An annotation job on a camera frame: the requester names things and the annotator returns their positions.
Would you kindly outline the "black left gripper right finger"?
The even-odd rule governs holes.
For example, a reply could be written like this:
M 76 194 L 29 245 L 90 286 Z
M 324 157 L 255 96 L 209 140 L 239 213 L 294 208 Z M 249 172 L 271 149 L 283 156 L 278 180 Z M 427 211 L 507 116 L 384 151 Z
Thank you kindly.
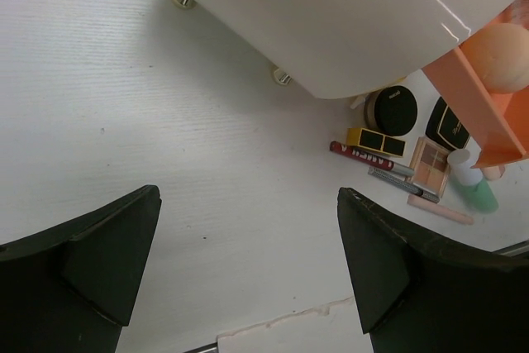
M 342 188 L 337 216 L 376 352 L 525 352 L 528 256 L 453 241 Z

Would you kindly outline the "red lip gloss tube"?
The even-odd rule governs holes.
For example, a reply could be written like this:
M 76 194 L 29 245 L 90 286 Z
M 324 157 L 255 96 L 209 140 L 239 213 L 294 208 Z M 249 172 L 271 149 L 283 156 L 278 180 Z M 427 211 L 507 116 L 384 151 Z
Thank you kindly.
M 354 146 L 341 144 L 338 141 L 332 141 L 330 143 L 329 151 L 375 167 L 376 169 L 381 169 L 383 171 L 391 172 L 403 177 L 412 177 L 415 175 L 414 169 L 408 166 L 401 165 L 365 150 L 355 148 Z

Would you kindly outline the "pink top drawer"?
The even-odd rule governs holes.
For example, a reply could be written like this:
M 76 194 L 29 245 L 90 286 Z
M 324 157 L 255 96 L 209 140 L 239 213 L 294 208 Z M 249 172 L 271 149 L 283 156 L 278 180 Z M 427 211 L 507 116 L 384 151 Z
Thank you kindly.
M 528 0 L 515 0 L 487 26 L 499 23 L 528 29 Z M 476 166 L 527 159 L 528 86 L 516 93 L 490 93 L 463 54 L 462 44 L 424 67 L 423 72 L 479 145 Z

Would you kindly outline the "green bottle white cap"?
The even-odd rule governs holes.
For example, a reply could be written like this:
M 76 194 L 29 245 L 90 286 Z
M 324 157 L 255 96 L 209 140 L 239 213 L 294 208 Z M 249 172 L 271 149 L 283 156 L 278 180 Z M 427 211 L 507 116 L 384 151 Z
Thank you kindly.
M 468 150 L 452 151 L 447 157 L 447 163 L 456 190 L 470 207 L 481 213 L 498 210 L 498 201 L 483 172 L 474 168 L 475 158 Z

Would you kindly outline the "round pink powder puff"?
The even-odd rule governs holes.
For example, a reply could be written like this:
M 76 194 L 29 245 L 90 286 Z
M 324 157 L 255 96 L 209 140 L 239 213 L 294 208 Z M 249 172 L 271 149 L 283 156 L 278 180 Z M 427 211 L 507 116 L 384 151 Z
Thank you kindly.
M 504 165 L 495 165 L 481 169 L 484 177 L 489 181 L 499 180 L 503 177 L 506 167 Z

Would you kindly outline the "black round powder jar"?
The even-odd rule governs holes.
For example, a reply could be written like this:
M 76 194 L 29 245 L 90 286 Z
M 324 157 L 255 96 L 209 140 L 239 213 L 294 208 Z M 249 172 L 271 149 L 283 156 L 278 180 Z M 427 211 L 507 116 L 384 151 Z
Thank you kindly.
M 417 121 L 417 100 L 402 85 L 391 86 L 371 93 L 365 102 L 366 126 L 388 136 L 405 136 Z

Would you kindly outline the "pink eyeshadow palette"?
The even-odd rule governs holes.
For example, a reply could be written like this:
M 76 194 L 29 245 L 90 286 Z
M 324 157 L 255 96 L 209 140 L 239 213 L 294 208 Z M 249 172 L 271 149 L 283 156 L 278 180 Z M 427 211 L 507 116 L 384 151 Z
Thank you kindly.
M 409 167 L 414 175 L 406 181 L 441 198 L 450 174 L 449 151 L 423 136 L 417 139 Z

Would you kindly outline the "black gold square compact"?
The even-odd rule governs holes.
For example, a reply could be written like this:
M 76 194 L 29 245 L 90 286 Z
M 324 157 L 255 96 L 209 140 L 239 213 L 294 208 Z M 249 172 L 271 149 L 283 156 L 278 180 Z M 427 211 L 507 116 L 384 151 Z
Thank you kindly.
M 425 135 L 449 151 L 464 149 L 470 139 L 468 131 L 442 97 L 433 108 Z

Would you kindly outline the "cream cylindrical drawer organizer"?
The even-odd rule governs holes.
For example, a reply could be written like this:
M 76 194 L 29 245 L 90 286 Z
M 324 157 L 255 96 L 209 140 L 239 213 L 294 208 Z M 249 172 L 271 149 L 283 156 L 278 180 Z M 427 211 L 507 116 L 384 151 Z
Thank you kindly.
M 316 98 L 347 98 L 453 50 L 514 0 L 195 0 Z

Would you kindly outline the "beige makeup sponge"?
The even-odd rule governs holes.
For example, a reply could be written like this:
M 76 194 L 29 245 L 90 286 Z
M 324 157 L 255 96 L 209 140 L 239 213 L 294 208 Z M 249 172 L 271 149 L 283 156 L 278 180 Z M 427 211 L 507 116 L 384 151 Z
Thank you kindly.
M 516 93 L 528 86 L 528 29 L 524 26 L 486 26 L 460 48 L 490 93 Z

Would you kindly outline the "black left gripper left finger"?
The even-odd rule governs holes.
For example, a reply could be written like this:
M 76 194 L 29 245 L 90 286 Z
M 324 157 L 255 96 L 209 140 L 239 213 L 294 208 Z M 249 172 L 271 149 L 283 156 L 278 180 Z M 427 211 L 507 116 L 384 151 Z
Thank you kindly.
M 135 307 L 161 208 L 141 187 L 1 246 L 3 352 L 114 352 Z

